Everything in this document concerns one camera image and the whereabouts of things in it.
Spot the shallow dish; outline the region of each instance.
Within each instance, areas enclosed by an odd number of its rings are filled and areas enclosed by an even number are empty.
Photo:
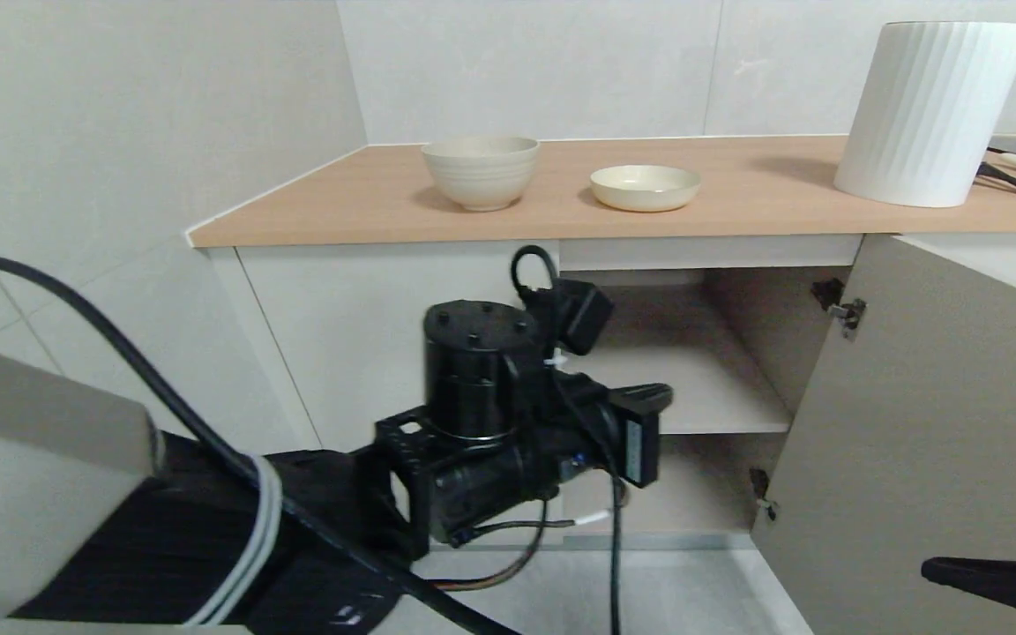
[[[700,190],[695,172],[663,165],[617,165],[590,176],[590,191],[604,204],[626,211],[666,211],[689,204]]]

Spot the open cabinet door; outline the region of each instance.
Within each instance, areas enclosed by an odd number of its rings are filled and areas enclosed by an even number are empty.
[[[868,238],[753,537],[816,635],[1016,635],[1016,610],[927,582],[1016,560],[1016,290]]]

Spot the white zip tie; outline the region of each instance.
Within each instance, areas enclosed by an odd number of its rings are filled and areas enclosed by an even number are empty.
[[[545,359],[544,363],[545,365],[556,367],[557,371],[561,371],[564,369],[565,363],[567,363],[567,358],[565,357],[563,351],[557,348],[552,354],[552,359]]]
[[[605,521],[605,519],[610,517],[610,510],[595,511],[595,513],[580,516],[580,518],[575,518],[575,526],[580,526],[582,524],[589,524],[597,521]]]

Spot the cabinet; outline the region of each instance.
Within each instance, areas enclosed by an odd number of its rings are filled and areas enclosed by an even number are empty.
[[[421,401],[427,306],[515,302],[507,264],[520,244],[238,253],[319,438],[350,450],[376,418]],[[851,250],[703,264],[683,245],[638,243],[620,261],[595,242],[544,246],[619,303],[570,367],[677,389],[661,479],[633,492],[626,546],[753,542],[818,635],[1016,632],[1016,611],[919,577],[934,556],[1016,559],[1016,289],[892,237],[867,238],[851,268]],[[659,269],[641,270],[646,254]],[[528,266],[524,280],[544,284]],[[852,340],[810,293],[832,277],[846,281],[843,302],[867,302]],[[759,513],[753,467],[772,478],[774,519]],[[608,504],[604,474],[587,474],[552,514]],[[609,526],[557,535],[605,548]]]

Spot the cable bundle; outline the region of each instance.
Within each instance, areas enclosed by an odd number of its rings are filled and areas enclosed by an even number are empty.
[[[234,565],[230,575],[217,587],[213,595],[206,599],[201,610],[183,623],[184,628],[195,626],[217,626],[230,617],[238,602],[242,601],[246,591],[250,589],[258,573],[261,573],[273,546],[277,545],[277,534],[281,527],[281,505],[284,493],[281,478],[277,469],[265,457],[250,454],[254,467],[257,467],[259,494],[257,500],[257,521],[253,524],[253,533],[246,544],[238,563]]]

